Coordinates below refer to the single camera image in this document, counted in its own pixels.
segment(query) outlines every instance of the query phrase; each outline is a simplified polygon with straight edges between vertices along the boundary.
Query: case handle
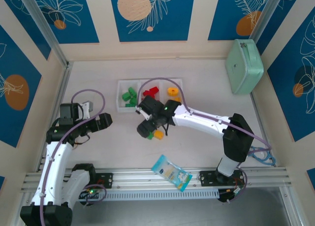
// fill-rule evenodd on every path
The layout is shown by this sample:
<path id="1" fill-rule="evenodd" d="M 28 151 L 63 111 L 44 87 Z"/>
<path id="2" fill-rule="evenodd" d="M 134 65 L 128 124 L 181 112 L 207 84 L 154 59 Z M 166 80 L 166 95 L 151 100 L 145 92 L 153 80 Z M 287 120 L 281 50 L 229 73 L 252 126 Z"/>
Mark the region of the case handle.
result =
<path id="1" fill-rule="evenodd" d="M 252 43 L 248 43 L 246 46 L 247 46 L 248 54 L 249 54 L 249 57 L 250 57 L 251 65 L 253 65 L 256 62 L 256 60 L 257 60 L 256 51 L 255 51 L 255 45 L 252 44 Z"/>

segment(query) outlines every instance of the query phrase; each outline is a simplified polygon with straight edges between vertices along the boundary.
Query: mint green case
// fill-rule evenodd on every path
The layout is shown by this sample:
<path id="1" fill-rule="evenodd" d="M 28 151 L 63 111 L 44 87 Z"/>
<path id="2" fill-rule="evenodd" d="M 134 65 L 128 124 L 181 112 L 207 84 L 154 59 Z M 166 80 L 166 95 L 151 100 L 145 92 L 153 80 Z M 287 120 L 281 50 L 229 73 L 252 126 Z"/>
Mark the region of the mint green case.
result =
<path id="1" fill-rule="evenodd" d="M 251 93 L 264 73 L 259 52 L 252 39 L 234 41 L 225 67 L 234 94 Z"/>

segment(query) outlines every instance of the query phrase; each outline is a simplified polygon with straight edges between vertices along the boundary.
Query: white tray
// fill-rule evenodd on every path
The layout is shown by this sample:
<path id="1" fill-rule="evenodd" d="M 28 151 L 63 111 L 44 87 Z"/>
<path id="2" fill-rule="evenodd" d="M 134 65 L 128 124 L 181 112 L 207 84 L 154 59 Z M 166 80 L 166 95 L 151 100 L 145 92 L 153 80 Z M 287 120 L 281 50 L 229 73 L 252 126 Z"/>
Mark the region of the white tray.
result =
<path id="1" fill-rule="evenodd" d="M 183 89 L 183 82 L 180 78 L 171 78 L 172 81 L 176 82 Z M 148 81 L 148 79 L 137 79 L 137 80 L 119 80 L 117 85 L 117 95 L 116 95 L 116 106 L 118 112 L 135 112 L 135 107 L 125 107 L 125 104 L 129 103 L 129 100 L 126 102 L 123 100 L 122 95 L 128 92 L 128 88 L 132 87 L 137 93 L 143 83 Z M 143 92 L 149 90 L 153 87 L 157 87 L 159 92 L 155 95 L 155 99 L 161 101 L 162 103 L 167 102 L 170 97 L 167 94 L 167 89 L 169 87 L 175 87 L 175 85 L 169 81 L 165 80 L 155 80 L 146 84 L 141 91 L 141 98 L 144 98 Z"/>

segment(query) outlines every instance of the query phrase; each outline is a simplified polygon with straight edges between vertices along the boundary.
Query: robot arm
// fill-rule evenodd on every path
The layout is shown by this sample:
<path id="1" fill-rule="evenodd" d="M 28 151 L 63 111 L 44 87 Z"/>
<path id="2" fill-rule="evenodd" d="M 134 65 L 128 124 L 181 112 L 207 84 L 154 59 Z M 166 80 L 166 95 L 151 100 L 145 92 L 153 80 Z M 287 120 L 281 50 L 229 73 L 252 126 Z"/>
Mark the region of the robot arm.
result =
<path id="1" fill-rule="evenodd" d="M 144 138 L 160 126 L 178 125 L 204 131 L 222 139 L 224 156 L 217 167 L 218 179 L 230 177 L 239 163 L 246 160 L 252 145 L 253 138 L 247 134 L 229 127 L 221 121 L 216 122 L 206 118 L 210 116 L 237 125 L 252 133 L 245 119 L 239 114 L 234 114 L 233 117 L 221 117 L 193 109 L 188 112 L 180 102 L 169 100 L 164 105 L 150 96 L 143 99 L 137 107 L 137 112 L 143 114 L 146 119 L 137 127 L 138 133 Z"/>
<path id="2" fill-rule="evenodd" d="M 89 119 L 93 110 L 93 103 L 87 101 L 83 104 L 65 103 L 60 106 L 60 118 L 54 122 L 47 131 L 47 153 L 44 169 L 36 193 L 30 206 L 23 206 L 20 216 L 27 226 L 41 225 L 39 206 L 42 196 L 42 186 L 47 172 L 48 162 L 58 142 L 73 126 Z M 44 219 L 46 226 L 65 226 L 72 221 L 72 209 L 78 200 L 80 192 L 87 184 L 96 183 L 95 169 L 92 164 L 77 164 L 72 169 L 71 177 L 63 187 L 63 178 L 66 163 L 75 144 L 75 139 L 85 136 L 89 132 L 106 129 L 112 124 L 111 116 L 107 113 L 99 115 L 99 119 L 92 119 L 71 132 L 58 148 L 53 159 L 46 182 L 44 195 Z"/>

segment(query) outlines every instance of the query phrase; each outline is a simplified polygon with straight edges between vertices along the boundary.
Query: green block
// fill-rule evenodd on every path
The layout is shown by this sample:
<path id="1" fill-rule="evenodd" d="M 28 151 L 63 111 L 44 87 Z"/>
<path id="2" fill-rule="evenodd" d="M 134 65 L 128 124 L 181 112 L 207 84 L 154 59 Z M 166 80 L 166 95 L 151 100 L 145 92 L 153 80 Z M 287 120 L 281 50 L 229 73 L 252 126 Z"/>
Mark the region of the green block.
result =
<path id="1" fill-rule="evenodd" d="M 153 133 L 151 132 L 150 135 L 147 137 L 149 140 L 152 140 L 153 138 Z"/>
<path id="2" fill-rule="evenodd" d="M 131 100 L 129 101 L 129 103 L 136 105 L 136 104 L 137 104 L 137 98 L 135 98 L 135 97 L 131 98 Z"/>
<path id="3" fill-rule="evenodd" d="M 125 104 L 125 107 L 135 107 L 135 104 Z"/>
<path id="4" fill-rule="evenodd" d="M 137 98 L 137 92 L 132 87 L 129 87 L 128 91 L 132 97 Z"/>
<path id="5" fill-rule="evenodd" d="M 126 92 L 126 93 L 124 93 L 124 94 L 122 95 L 122 98 L 123 98 L 124 101 L 128 101 L 128 100 L 131 99 L 131 95 L 130 95 L 129 92 Z"/>

